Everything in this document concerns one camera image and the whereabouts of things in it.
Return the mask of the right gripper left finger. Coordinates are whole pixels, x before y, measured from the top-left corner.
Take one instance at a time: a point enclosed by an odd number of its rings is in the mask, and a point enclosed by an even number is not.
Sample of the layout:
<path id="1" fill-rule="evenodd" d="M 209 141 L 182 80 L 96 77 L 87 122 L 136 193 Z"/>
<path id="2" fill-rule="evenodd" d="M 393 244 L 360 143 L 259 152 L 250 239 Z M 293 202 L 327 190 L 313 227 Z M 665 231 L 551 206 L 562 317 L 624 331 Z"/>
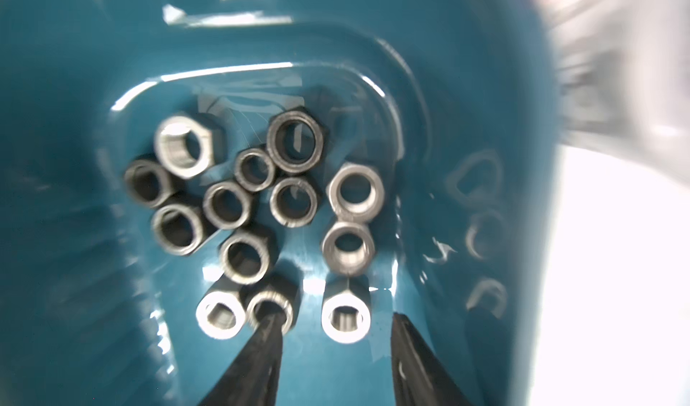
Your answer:
<path id="1" fill-rule="evenodd" d="M 253 336 L 199 405 L 275 405 L 283 323 L 283 314 L 264 316 Z"/>

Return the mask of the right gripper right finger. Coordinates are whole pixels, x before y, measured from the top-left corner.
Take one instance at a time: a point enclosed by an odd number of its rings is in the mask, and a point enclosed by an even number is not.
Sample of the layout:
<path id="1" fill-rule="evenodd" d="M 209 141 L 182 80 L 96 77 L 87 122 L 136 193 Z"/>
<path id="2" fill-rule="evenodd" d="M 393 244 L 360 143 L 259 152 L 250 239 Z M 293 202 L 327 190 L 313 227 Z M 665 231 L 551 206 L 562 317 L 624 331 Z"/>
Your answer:
<path id="1" fill-rule="evenodd" d="M 393 313 L 391 353 L 396 405 L 472 405 L 404 314 Z"/>

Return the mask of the teal storage box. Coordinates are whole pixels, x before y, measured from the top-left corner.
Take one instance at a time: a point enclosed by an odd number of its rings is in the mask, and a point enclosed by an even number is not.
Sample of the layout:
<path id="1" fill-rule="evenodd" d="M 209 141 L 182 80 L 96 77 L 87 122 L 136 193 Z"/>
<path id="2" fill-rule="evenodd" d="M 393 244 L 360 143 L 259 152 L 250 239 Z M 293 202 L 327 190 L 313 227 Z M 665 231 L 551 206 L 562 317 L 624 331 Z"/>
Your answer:
<path id="1" fill-rule="evenodd" d="M 396 405 L 393 313 L 472 405 L 524 404 L 555 88 L 533 0 L 1 0 L 2 404 L 199 405 L 255 332 L 208 337 L 199 301 L 274 273 L 301 288 L 275 405 Z M 266 136 L 294 109 L 325 152 L 288 175 Z M 179 113 L 227 145 L 174 196 L 217 228 L 186 257 L 123 179 Z M 321 249 L 346 162 L 386 192 L 357 277 Z M 370 292 L 357 343 L 323 332 L 338 277 Z"/>

